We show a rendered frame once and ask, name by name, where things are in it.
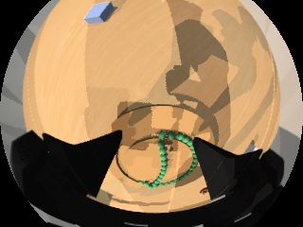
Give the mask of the light blue block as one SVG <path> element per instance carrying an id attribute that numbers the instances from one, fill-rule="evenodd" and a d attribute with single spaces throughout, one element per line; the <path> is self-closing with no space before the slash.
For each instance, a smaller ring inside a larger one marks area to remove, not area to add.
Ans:
<path id="1" fill-rule="evenodd" d="M 109 18 L 109 15 L 111 14 L 111 11 L 113 11 L 113 4 L 107 3 L 98 3 L 95 5 L 92 5 L 90 8 L 90 11 L 87 12 L 87 15 L 84 16 L 83 20 L 86 20 L 88 24 L 94 24 L 94 23 L 105 23 L 105 20 Z"/>

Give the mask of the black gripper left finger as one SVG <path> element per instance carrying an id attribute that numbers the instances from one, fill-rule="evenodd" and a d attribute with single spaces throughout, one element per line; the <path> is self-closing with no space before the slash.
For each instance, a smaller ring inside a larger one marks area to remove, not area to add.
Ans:
<path id="1" fill-rule="evenodd" d="M 42 133 L 42 137 L 49 152 L 71 167 L 77 181 L 80 181 L 80 185 L 87 190 L 88 196 L 97 198 L 107 170 L 120 148 L 121 130 L 76 145 L 68 144 L 58 137 L 56 139 L 45 132 Z"/>

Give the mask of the white cube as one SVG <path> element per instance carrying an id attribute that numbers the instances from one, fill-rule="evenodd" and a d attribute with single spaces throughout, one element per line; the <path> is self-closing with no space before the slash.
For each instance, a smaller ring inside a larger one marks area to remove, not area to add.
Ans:
<path id="1" fill-rule="evenodd" d="M 257 147 L 254 147 L 254 144 L 250 144 L 250 145 L 247 145 L 247 149 L 246 149 L 246 154 L 247 154 L 247 152 L 251 152 L 251 151 L 257 151 L 258 150 L 258 148 Z M 245 152 L 243 153 L 243 154 L 245 154 Z"/>

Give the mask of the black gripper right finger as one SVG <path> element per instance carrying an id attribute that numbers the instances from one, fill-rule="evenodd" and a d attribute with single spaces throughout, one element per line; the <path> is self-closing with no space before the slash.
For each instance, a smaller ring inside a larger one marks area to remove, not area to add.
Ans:
<path id="1" fill-rule="evenodd" d="M 258 148 L 257 151 L 249 151 L 247 154 L 232 154 L 224 148 L 215 147 L 205 139 L 202 140 L 200 136 L 194 137 L 193 148 L 204 173 L 211 200 L 224 196 L 224 190 L 238 179 L 249 163 L 260 158 L 264 151 L 264 148 Z"/>

